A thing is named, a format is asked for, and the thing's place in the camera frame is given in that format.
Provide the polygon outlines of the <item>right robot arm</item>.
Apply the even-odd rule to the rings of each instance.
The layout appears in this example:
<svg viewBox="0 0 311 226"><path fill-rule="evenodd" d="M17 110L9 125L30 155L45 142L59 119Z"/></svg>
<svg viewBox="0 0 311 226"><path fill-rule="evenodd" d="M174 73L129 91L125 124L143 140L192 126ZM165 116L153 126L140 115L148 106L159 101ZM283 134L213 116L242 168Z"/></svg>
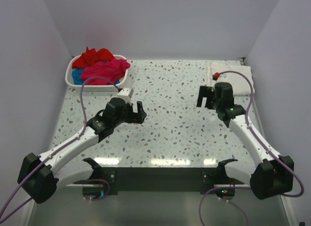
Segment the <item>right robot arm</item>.
<svg viewBox="0 0 311 226"><path fill-rule="evenodd" d="M203 105L204 98L205 108L215 110L218 118L245 146L255 164L253 168L244 168L235 158L220 161L214 180L226 184L236 179L248 185L259 200L290 192L294 183L294 161L276 151L253 126L244 107L235 104L232 85L200 86L198 107Z"/></svg>

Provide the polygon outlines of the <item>white t shirt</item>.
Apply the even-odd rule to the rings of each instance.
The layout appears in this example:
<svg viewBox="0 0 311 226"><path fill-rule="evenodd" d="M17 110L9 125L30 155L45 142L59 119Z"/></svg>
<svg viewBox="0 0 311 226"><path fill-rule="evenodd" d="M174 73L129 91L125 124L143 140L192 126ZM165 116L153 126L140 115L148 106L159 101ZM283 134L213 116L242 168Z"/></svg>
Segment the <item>white t shirt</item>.
<svg viewBox="0 0 311 226"><path fill-rule="evenodd" d="M226 74L226 80L225 81L213 81L212 80L212 74L219 72L225 72L225 71L235 71L243 76L245 76L251 83L253 87L253 93L255 93L253 79L252 79L252 72L251 68L249 66L237 66L237 65L231 65L231 64L221 64L218 62L212 62L207 67L207 85L209 87L213 87L216 83L221 82L227 82L232 85L233 88L233 94L234 96L242 96L242 95L250 95L251 94L251 88L247 82L247 80L242 77L239 74L236 73L225 73Z"/></svg>

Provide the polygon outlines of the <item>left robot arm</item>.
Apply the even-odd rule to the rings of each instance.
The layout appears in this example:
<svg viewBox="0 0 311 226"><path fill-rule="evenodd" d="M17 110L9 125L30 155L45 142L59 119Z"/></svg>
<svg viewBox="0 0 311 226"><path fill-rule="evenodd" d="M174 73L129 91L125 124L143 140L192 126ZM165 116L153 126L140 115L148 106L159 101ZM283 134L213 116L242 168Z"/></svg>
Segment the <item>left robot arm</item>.
<svg viewBox="0 0 311 226"><path fill-rule="evenodd" d="M40 155L28 154L23 159L18 184L36 203L47 201L59 188L62 178L56 175L67 163L112 135L120 124L142 124L146 116L141 101L137 102L137 112L134 112L131 102L120 97L112 98L105 109L90 118L70 139Z"/></svg>

